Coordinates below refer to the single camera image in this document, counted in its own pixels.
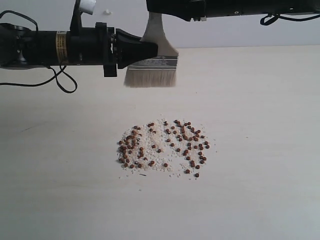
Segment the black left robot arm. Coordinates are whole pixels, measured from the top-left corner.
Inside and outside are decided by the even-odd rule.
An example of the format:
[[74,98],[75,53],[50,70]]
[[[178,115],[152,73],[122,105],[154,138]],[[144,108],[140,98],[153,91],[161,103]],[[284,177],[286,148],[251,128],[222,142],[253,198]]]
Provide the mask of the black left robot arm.
[[1,23],[0,66],[27,70],[49,66],[102,66],[105,77],[116,77],[118,69],[153,57],[158,46],[119,28],[97,22],[79,32],[31,30]]

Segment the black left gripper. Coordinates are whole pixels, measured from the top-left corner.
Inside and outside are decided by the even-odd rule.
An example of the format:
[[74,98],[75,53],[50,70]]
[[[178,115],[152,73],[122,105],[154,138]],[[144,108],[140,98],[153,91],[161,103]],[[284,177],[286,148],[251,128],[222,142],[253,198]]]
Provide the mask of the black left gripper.
[[[115,55],[112,39],[115,37]],[[97,22],[95,27],[80,27],[69,32],[69,64],[102,66],[104,77],[116,77],[117,68],[124,69],[139,61],[158,55],[158,45],[141,41],[141,37],[122,29]]]

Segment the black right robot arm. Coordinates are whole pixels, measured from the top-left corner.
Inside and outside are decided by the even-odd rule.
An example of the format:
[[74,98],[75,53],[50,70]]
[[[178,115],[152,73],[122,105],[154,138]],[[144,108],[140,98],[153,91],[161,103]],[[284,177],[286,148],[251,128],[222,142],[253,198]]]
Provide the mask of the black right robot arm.
[[147,0],[146,7],[151,13],[175,16],[187,22],[202,18],[320,12],[318,0]]

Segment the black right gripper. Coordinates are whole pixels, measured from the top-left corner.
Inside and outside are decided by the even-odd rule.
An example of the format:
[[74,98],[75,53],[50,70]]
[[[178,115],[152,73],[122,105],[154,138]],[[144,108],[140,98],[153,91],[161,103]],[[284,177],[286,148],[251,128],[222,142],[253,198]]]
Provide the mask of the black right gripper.
[[151,13],[174,16],[186,22],[206,17],[205,0],[146,0]]

